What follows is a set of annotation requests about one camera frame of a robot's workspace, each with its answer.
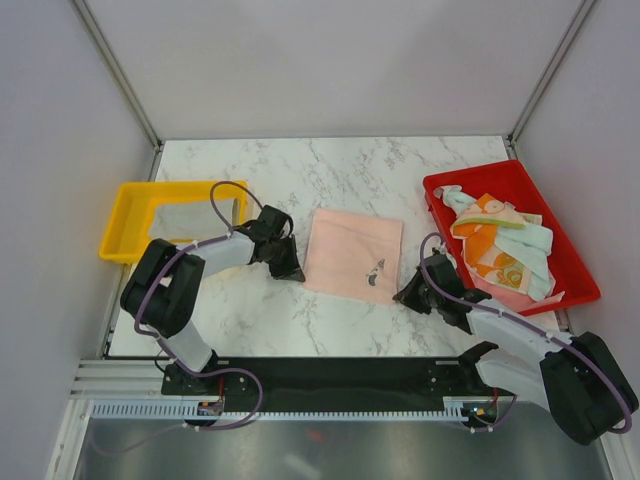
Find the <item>grey towel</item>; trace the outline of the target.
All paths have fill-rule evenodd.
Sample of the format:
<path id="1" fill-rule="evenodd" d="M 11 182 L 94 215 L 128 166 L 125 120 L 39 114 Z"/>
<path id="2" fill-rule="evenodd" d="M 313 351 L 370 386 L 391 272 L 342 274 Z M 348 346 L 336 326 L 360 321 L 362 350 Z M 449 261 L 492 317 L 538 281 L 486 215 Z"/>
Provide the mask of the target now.
<path id="1" fill-rule="evenodd" d="M 149 237 L 185 243 L 219 237 L 226 234 L 228 229 L 209 200 L 169 203 L 156 208 Z"/>

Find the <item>left aluminium frame post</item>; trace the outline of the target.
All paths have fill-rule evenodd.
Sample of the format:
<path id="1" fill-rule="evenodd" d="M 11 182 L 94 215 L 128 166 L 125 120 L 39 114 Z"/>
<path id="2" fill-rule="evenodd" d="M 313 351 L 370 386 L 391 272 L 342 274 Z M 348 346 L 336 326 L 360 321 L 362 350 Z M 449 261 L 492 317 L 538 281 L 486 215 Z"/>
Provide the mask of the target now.
<path id="1" fill-rule="evenodd" d="M 97 17 L 89 2 L 85 0 L 70 0 L 69 4 L 78 17 L 91 43 L 99 54 L 117 90 L 123 97 L 137 124 L 143 131 L 147 141 L 155 151 L 160 151 L 163 141 L 152 125 L 145 109 L 140 102 L 133 86 L 114 53 L 106 35 L 99 25 Z"/>

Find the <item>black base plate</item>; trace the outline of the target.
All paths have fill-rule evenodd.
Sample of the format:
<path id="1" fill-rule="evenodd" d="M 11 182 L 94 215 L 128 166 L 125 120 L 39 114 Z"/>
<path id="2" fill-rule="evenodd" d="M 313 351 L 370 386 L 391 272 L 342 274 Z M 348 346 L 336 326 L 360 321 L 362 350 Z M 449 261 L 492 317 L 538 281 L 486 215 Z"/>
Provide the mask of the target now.
<path id="1" fill-rule="evenodd" d="M 238 410 L 300 408 L 318 411 L 434 407 L 446 397 L 491 397 L 471 363 L 461 357 L 227 357 L 199 379 L 166 366 L 161 393 L 214 396 Z"/>

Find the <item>aluminium frame rail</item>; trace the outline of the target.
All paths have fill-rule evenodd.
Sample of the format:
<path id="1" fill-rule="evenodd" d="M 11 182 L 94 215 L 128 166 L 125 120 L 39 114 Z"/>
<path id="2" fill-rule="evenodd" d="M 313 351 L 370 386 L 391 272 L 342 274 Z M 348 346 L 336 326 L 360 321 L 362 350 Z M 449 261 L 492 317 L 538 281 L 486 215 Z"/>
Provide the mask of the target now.
<path id="1" fill-rule="evenodd" d="M 75 395 L 214 395 L 223 383 L 228 394 L 293 389 L 369 389 L 389 392 L 428 390 L 433 396 L 486 395 L 492 388 L 532 398 L 569 395 L 599 397 L 616 381 L 608 364 L 589 367 L 567 352 L 527 364 L 500 350 L 481 357 L 233 357 L 214 361 L 201 372 L 178 363 L 159 368 L 145 362 L 84 362 L 72 385 Z"/>

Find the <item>right aluminium frame post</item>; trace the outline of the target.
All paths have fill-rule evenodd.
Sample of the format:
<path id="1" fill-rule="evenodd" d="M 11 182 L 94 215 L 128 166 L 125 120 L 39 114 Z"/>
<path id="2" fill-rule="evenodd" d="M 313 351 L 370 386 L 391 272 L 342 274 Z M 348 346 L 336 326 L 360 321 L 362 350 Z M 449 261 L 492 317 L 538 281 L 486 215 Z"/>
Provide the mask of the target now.
<path id="1" fill-rule="evenodd" d="M 579 2 L 513 127 L 509 133 L 503 137 L 505 147 L 511 151 L 513 157 L 517 156 L 515 153 L 517 141 L 524 133 L 538 105 L 549 90 L 556 75 L 568 58 L 573 46 L 599 4 L 600 2 L 598 0 L 581 0 Z"/>

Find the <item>aluminium frame post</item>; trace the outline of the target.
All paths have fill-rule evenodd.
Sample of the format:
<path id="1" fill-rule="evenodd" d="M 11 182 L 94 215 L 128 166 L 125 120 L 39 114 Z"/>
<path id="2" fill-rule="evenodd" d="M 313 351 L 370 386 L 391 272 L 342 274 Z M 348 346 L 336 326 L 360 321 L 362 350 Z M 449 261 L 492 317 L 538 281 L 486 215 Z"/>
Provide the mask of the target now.
<path id="1" fill-rule="evenodd" d="M 549 90 L 556 75 L 568 58 L 573 46 L 599 4 L 600 2 L 598 0 L 581 0 L 579 2 L 513 127 L 509 133 L 503 137 L 505 147 L 511 151 L 513 157 L 517 156 L 515 153 L 517 141 L 524 133 L 538 105 Z"/>
<path id="2" fill-rule="evenodd" d="M 155 151 L 160 151 L 163 141 L 152 125 L 145 109 L 140 102 L 133 86 L 114 53 L 106 35 L 99 25 L 97 17 L 89 2 L 85 0 L 70 0 L 69 4 L 78 17 L 91 43 L 99 54 L 117 90 L 123 97 L 137 124 L 143 131 L 147 141 Z"/>

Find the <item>pink towel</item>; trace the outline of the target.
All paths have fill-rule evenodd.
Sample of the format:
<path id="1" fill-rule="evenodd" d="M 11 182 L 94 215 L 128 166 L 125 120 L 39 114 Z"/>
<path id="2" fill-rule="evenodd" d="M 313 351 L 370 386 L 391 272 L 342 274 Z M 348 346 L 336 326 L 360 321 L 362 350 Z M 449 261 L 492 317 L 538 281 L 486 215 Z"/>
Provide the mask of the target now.
<path id="1" fill-rule="evenodd" d="M 304 287 L 391 305 L 397 292 L 403 222 L 318 208 L 305 257 Z"/>

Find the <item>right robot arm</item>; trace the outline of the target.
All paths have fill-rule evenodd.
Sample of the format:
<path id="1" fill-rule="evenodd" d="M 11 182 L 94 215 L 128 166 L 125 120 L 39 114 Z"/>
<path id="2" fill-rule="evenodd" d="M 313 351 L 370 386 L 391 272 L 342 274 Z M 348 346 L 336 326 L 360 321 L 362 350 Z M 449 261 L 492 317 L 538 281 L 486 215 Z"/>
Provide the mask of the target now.
<path id="1" fill-rule="evenodd" d="M 605 433 L 625 434 L 639 400 L 604 340 L 534 324 L 489 293 L 464 286 L 450 260 L 422 260 L 396 302 L 423 314 L 437 311 L 450 326 L 485 340 L 457 370 L 469 394 L 506 390 L 550 413 L 573 441 L 588 445 Z"/>

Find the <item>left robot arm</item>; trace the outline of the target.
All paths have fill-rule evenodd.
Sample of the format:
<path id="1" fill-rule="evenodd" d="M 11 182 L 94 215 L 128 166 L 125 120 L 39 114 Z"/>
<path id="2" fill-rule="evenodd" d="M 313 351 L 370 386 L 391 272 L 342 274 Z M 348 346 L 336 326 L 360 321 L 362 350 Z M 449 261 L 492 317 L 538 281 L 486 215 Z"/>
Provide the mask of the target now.
<path id="1" fill-rule="evenodd" d="M 184 382 L 197 394 L 213 391 L 219 380 L 217 354 L 192 321 L 203 279 L 255 263 L 268 266 L 275 280 L 304 282 L 294 222 L 270 205 L 254 220 L 223 236 L 182 248 L 158 238 L 150 242 L 120 296 L 134 330 L 150 336 L 182 367 Z"/>

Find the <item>yellow plastic tray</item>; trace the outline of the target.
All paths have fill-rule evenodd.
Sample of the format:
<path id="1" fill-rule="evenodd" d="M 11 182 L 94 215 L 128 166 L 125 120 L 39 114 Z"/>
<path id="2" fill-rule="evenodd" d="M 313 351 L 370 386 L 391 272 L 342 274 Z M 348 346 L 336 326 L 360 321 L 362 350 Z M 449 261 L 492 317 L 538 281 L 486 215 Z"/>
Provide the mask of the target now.
<path id="1" fill-rule="evenodd" d="M 120 186 L 99 248 L 99 257 L 117 264 L 138 262 L 152 240 L 149 229 L 162 204 L 209 200 L 232 224 L 247 219 L 250 207 L 243 180 L 237 187 L 214 180 L 132 182 Z"/>

